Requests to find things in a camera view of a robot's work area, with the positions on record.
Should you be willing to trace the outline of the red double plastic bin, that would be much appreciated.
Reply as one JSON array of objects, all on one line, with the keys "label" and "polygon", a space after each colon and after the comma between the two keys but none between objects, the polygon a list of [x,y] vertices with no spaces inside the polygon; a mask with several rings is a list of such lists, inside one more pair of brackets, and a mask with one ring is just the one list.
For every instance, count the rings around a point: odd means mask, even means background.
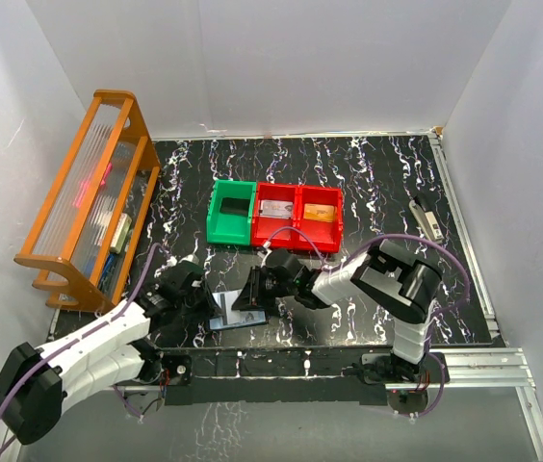
[{"label": "red double plastic bin", "polygon": [[[259,203],[263,199],[292,201],[293,215],[288,219],[263,218]],[[337,208],[333,222],[318,222],[303,218],[305,203],[331,204]],[[343,193],[338,188],[312,185],[260,183],[257,185],[252,216],[251,240],[253,246],[270,242],[272,248],[294,250],[318,249],[334,254],[340,250],[343,239]]]}]

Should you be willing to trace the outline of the green plastic bin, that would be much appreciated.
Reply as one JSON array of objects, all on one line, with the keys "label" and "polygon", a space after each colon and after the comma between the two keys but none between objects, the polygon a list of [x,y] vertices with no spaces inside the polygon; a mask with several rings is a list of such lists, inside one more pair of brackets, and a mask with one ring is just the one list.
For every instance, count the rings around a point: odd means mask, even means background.
[{"label": "green plastic bin", "polygon": [[215,182],[206,219],[208,244],[250,246],[256,188],[256,182]]}]

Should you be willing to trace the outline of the dark grey credit card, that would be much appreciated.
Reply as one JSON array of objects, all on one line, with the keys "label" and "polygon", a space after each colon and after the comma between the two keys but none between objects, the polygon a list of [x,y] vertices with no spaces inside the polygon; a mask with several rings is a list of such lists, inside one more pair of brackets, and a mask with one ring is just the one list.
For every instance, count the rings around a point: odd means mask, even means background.
[{"label": "dark grey credit card", "polygon": [[250,213],[250,204],[249,198],[224,197],[220,203],[220,213],[247,217]]}]

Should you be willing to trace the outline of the black silver stapler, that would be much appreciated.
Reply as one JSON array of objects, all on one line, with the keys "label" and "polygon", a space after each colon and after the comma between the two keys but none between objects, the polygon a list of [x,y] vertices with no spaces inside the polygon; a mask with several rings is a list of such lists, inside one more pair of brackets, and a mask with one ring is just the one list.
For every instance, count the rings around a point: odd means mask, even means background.
[{"label": "black silver stapler", "polygon": [[423,194],[417,193],[410,198],[408,206],[426,237],[437,244],[442,243],[444,236],[427,198]]}]

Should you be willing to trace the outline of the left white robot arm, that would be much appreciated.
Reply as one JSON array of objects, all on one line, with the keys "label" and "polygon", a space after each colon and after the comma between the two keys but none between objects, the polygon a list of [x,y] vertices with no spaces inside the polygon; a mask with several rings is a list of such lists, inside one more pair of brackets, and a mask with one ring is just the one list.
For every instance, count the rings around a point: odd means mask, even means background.
[{"label": "left white robot arm", "polygon": [[30,445],[92,395],[124,381],[161,379],[166,372],[150,334],[219,311],[204,268],[182,259],[90,324],[42,346],[16,346],[0,371],[0,422]]}]

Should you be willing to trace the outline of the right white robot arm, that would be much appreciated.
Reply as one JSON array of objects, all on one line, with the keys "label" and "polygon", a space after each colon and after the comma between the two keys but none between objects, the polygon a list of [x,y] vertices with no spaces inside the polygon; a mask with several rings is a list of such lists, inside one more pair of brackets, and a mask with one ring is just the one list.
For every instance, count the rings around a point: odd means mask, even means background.
[{"label": "right white robot arm", "polygon": [[368,244],[334,269],[311,269],[287,249],[276,249],[253,267],[234,311],[263,311],[291,296],[309,309],[362,296],[394,319],[392,358],[417,366],[426,356],[427,332],[442,274],[389,238]]}]

